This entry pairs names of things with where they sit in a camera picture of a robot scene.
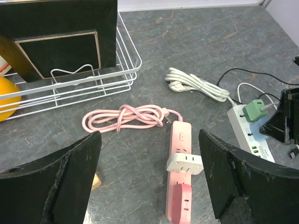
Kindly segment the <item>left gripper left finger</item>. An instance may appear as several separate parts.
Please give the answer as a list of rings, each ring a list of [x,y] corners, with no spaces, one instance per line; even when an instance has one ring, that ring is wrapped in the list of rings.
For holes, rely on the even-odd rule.
[[[2,224],[81,224],[101,151],[101,133],[0,174]]]

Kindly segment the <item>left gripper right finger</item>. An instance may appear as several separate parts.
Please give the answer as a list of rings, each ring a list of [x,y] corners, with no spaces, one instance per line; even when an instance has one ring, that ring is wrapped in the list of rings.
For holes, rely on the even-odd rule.
[[[199,147],[214,216],[222,224],[297,224],[299,171],[200,130]]]

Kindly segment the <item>white power strip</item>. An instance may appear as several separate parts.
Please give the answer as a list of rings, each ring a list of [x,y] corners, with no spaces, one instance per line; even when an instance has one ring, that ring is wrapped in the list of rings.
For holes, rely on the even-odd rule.
[[[247,121],[243,113],[244,107],[245,105],[236,105],[227,112],[240,149],[275,163],[267,141],[262,140],[259,142],[255,140],[254,135],[249,128],[252,123]]]

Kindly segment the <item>pink power strip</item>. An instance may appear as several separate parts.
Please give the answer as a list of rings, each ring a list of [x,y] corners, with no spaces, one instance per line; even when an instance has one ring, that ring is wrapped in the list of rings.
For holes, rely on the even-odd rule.
[[[183,121],[174,121],[171,126],[169,156],[173,153],[191,154],[192,126]],[[177,172],[168,172],[165,216],[171,221],[171,206],[173,188],[176,184],[191,186],[191,175]]]

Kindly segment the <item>green plug adapter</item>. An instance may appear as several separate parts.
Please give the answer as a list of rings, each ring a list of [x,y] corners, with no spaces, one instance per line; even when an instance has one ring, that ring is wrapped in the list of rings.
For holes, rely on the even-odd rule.
[[[256,122],[260,118],[268,115],[268,111],[262,111],[261,109],[265,106],[261,99],[255,99],[249,104],[245,105],[242,109],[245,118],[248,122]]]

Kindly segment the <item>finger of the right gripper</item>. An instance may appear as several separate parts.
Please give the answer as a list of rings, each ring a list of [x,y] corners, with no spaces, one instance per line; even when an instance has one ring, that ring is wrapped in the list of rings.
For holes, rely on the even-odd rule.
[[[280,102],[273,116],[259,128],[259,132],[284,145],[299,143],[299,89],[281,91]]]

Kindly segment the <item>white square plug adapter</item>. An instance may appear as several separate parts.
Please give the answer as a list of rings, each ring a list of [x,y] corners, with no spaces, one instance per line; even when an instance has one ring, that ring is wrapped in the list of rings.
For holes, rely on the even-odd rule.
[[[173,153],[168,158],[166,169],[168,172],[198,175],[204,167],[200,155]]]

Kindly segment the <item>pink square plug adapter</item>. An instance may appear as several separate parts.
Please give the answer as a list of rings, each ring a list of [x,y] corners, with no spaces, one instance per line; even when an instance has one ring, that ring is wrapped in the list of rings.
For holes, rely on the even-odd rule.
[[[173,188],[171,222],[190,224],[192,207],[192,188],[188,184],[176,184]]]

